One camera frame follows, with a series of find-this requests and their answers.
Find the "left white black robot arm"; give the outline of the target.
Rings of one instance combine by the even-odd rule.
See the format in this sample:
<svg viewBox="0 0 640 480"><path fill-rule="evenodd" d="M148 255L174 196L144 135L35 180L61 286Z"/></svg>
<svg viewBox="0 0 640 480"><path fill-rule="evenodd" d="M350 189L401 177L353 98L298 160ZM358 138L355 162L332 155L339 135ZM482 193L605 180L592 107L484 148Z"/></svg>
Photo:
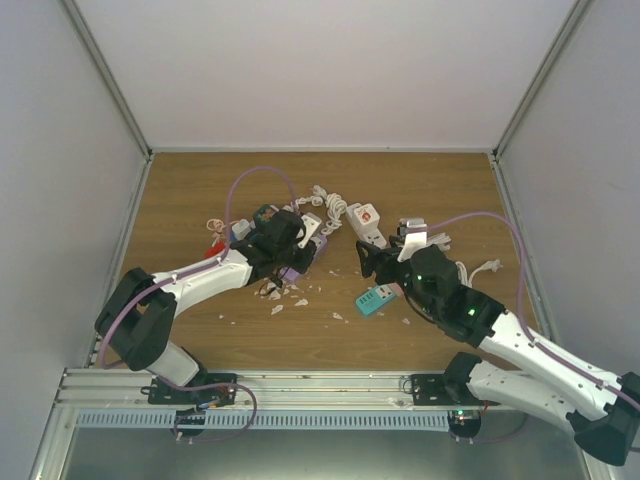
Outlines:
<svg viewBox="0 0 640 480"><path fill-rule="evenodd" d="M155 274L130 270L96 319L102 346L111 347L130 370L160 377L181 402L198 402L206 391L206 369L169 340L174 320L216 295L263 280L279 288L284 272L306 272L316 253L311 237L320 225L311 213L278 210L209 259Z"/></svg>

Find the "white cube socket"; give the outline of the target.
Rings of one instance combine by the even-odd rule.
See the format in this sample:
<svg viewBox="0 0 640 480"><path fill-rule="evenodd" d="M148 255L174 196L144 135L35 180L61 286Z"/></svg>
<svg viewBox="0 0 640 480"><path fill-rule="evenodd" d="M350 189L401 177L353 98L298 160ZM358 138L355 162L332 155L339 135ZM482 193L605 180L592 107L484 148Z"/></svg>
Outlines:
<svg viewBox="0 0 640 480"><path fill-rule="evenodd" d="M375 229L379 223L379 214L371 204L354 204L352 219L359 229Z"/></svg>

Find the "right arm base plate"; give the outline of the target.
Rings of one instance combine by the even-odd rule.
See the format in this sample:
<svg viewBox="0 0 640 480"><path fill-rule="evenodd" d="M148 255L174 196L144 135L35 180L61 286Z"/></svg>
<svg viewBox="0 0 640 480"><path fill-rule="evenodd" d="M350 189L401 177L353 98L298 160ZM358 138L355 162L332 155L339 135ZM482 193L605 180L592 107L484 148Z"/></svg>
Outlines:
<svg viewBox="0 0 640 480"><path fill-rule="evenodd" d="M402 378L400 388L414 406L442 407L449 433L459 438L474 439L488 408L495 405L477 399L465 384L446 380L444 374L412 374Z"/></svg>

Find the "black charger plug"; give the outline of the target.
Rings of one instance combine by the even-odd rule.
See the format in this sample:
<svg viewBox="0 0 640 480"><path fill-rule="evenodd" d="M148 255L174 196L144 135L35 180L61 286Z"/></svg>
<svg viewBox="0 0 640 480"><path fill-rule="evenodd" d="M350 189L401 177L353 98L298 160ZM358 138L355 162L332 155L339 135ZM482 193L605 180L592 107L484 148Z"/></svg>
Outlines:
<svg viewBox="0 0 640 480"><path fill-rule="evenodd" d="M258 295L261 298L279 298L284 287L284 272L273 274L258 289Z"/></svg>

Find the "teal power strip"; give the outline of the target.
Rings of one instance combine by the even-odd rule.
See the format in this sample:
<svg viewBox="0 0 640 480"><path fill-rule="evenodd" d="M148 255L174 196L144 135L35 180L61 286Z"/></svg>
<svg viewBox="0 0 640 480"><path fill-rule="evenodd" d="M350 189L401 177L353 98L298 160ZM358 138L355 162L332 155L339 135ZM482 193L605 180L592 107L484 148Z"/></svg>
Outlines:
<svg viewBox="0 0 640 480"><path fill-rule="evenodd" d="M369 317L376 314L396 297L397 295L390 285L377 285L360 295L355 300L355 306L363 317Z"/></svg>

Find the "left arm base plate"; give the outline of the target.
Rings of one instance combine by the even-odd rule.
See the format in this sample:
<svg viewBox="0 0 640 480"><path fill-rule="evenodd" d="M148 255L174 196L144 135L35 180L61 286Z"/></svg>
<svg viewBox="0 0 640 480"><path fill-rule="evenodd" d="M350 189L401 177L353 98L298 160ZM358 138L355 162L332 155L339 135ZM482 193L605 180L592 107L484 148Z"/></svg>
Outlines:
<svg viewBox="0 0 640 480"><path fill-rule="evenodd" d="M176 405L176 415L180 417L177 431L187 438L195 438L204 432L205 410L210 407L226 407L235 403L235 384L238 376L234 373L199 373L187 384L199 387L218 384L218 387L203 390L179 390L155 378L140 393L151 405Z"/></svg>

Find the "white charger plug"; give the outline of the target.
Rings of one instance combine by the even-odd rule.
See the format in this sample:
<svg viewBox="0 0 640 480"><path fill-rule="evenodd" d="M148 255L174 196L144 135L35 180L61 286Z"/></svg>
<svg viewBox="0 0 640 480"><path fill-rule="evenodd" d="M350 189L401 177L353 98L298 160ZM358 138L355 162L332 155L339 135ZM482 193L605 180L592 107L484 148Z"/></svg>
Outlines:
<svg viewBox="0 0 640 480"><path fill-rule="evenodd" d="M249 230L252 229L251 223L246 219L241 219L233 223L231 226L231 231L233 237L242 238Z"/></svg>

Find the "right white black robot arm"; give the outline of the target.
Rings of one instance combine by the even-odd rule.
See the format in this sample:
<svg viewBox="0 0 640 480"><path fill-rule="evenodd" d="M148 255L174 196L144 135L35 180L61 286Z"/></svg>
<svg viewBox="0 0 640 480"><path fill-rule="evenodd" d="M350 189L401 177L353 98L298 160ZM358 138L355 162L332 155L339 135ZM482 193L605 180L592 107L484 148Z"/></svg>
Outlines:
<svg viewBox="0 0 640 480"><path fill-rule="evenodd" d="M451 403L472 398L510 406L558 426L597 460L622 466L639 429L639 377L599 368L545 338L503 304L464 285L435 245L412 250L355 244L365 277L396 283L409 305L448 337L521 369L510 374L458 355L443 384Z"/></svg>

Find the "pink cube socket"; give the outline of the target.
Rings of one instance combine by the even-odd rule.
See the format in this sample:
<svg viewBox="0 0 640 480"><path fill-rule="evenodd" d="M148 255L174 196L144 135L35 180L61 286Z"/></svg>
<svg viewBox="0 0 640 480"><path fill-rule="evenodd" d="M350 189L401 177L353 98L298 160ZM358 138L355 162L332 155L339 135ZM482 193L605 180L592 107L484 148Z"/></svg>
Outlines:
<svg viewBox="0 0 640 480"><path fill-rule="evenodd" d="M402 288L397 283L389 283L388 287L396 296L402 297L404 295Z"/></svg>

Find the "red cube socket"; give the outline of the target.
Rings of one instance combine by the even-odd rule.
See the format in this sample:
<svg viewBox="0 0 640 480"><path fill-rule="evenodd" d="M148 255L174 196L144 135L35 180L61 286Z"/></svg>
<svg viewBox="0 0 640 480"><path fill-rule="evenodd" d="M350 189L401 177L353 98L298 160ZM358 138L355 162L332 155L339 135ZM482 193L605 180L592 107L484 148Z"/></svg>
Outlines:
<svg viewBox="0 0 640 480"><path fill-rule="evenodd" d="M222 256L224 254L224 252L227 250L227 244L224 242L217 242L214 245L212 245L211 247L209 247L205 254L204 254L204 258L208 259L208 258L212 258L212 257L219 257Z"/></svg>

